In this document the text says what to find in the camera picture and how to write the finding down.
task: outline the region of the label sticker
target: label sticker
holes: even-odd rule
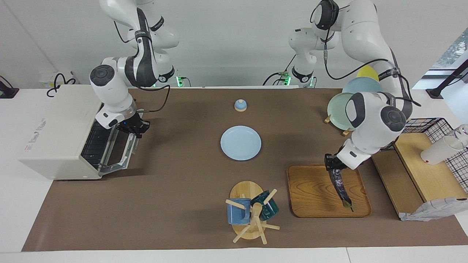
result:
[[[33,135],[29,139],[28,144],[25,146],[25,148],[24,148],[25,152],[30,152],[32,150],[34,144],[36,143],[37,139],[41,135],[41,131],[46,126],[47,120],[48,120],[48,118],[42,118],[41,122],[39,123],[39,126],[36,128]]]

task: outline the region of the mug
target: mug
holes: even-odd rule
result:
[[[231,225],[246,225],[250,223],[250,199],[230,198],[229,200],[244,205],[246,210],[227,204],[227,222]]]
[[[250,205],[254,205],[255,203],[260,203],[262,205],[262,212],[260,213],[261,221],[266,221],[272,218],[279,211],[278,206],[276,205],[275,200],[273,200],[273,198],[270,199],[270,201],[266,205],[263,204],[263,202],[269,195],[270,195],[270,191],[266,190],[265,192],[254,197],[250,201]]]

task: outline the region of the wooden stand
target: wooden stand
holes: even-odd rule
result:
[[[329,124],[330,123],[330,118],[331,118],[331,115],[328,115],[328,117],[323,121],[324,123],[326,124]],[[341,135],[343,136],[348,136],[350,133],[352,132],[351,128],[348,128],[347,130],[345,130]]]
[[[396,151],[372,156],[397,214],[414,213],[437,198],[468,197],[447,164],[430,165],[421,159],[421,152],[430,146],[426,134],[404,133],[395,143]]]
[[[229,198],[252,199],[261,193],[263,193],[263,190],[258,184],[251,181],[243,181],[236,184],[232,188]],[[271,192],[265,201],[268,202],[275,193],[276,189]],[[260,203],[255,203],[253,206],[251,206],[250,211],[250,223],[248,225],[232,225],[234,232],[237,234],[237,236],[233,239],[233,242],[236,243],[240,238],[255,239],[261,237],[263,245],[266,245],[267,240],[264,233],[265,229],[271,228],[279,230],[279,226],[268,225],[266,221],[260,220],[259,216],[262,211],[262,205]]]

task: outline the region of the white cup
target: white cup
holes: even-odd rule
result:
[[[463,124],[421,153],[424,162],[436,165],[468,146],[468,124]]]

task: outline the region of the wooden tray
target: wooden tray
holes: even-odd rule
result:
[[[343,207],[324,165],[290,166],[287,175],[291,208],[297,217],[366,217],[372,212],[358,170],[342,171],[354,212]]]

